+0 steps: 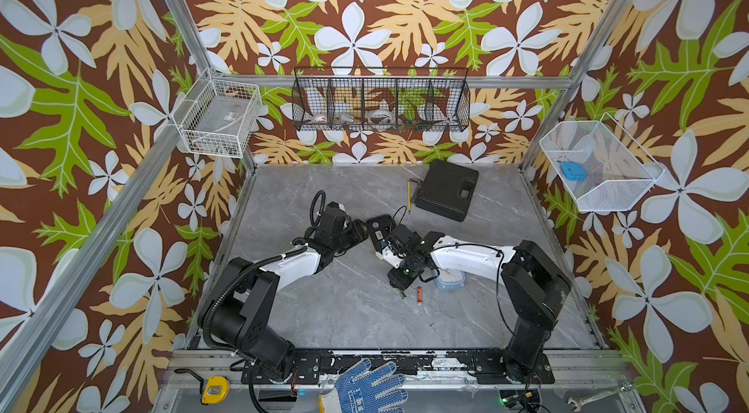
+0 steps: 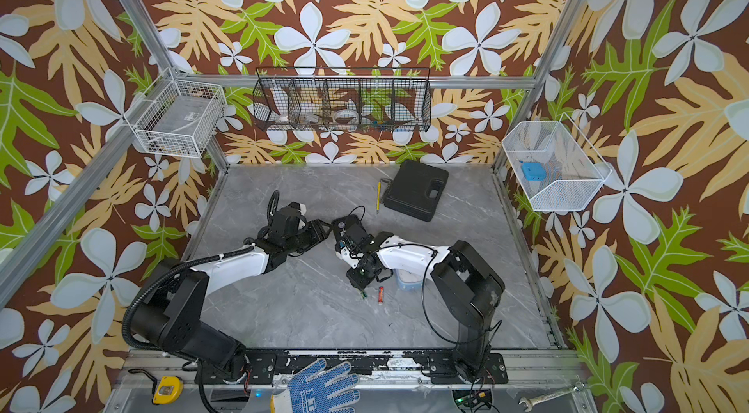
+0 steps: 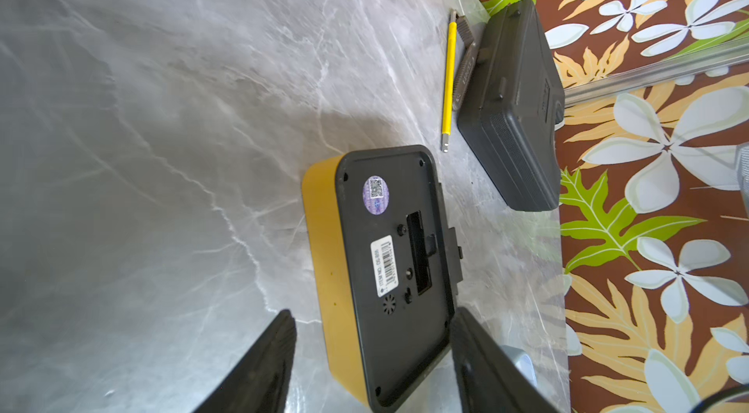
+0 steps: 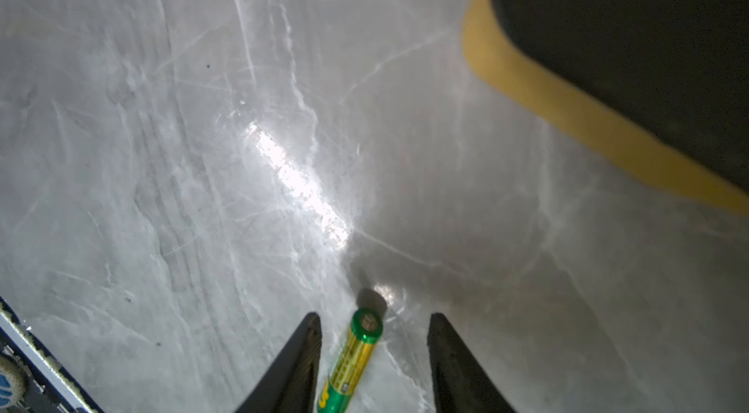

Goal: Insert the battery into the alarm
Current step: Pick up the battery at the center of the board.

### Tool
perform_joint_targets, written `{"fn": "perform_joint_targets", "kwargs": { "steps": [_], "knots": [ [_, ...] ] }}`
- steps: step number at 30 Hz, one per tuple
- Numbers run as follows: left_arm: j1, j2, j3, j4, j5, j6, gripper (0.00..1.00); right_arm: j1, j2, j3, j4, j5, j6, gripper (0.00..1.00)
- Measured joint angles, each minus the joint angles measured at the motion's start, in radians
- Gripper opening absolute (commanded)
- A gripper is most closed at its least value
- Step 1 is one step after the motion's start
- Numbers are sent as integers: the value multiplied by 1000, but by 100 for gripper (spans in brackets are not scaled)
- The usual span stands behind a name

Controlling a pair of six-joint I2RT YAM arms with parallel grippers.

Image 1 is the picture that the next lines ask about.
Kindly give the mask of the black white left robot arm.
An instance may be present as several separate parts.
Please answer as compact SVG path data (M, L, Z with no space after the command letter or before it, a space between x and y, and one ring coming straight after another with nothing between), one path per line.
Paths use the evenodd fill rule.
M291 248L255 262L230 260L198 317L204 343L255 362L274 381L294 369L294 344L268 326L279 290L316 275L369 238L368 227L337 202L326 204Z

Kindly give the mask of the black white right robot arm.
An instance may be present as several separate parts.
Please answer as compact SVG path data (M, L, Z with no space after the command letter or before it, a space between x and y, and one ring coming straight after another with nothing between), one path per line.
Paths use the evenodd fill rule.
M542 351L572 284L536 243L524 239L515 246L483 245L437 232L423 238L404 225L372 231L371 240L376 256L391 266L390 285L400 291L416 280L425 284L447 271L489 278L496 287L504 287L516 323L502 353L502 369L518 383L541 377Z

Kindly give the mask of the yellow square alarm clock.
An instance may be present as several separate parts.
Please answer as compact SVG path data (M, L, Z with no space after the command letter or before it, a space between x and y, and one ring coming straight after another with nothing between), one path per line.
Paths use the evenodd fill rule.
M395 220L391 215L384 214L366 221L368 236L376 254L382 253L387 247L387 240L395 227Z

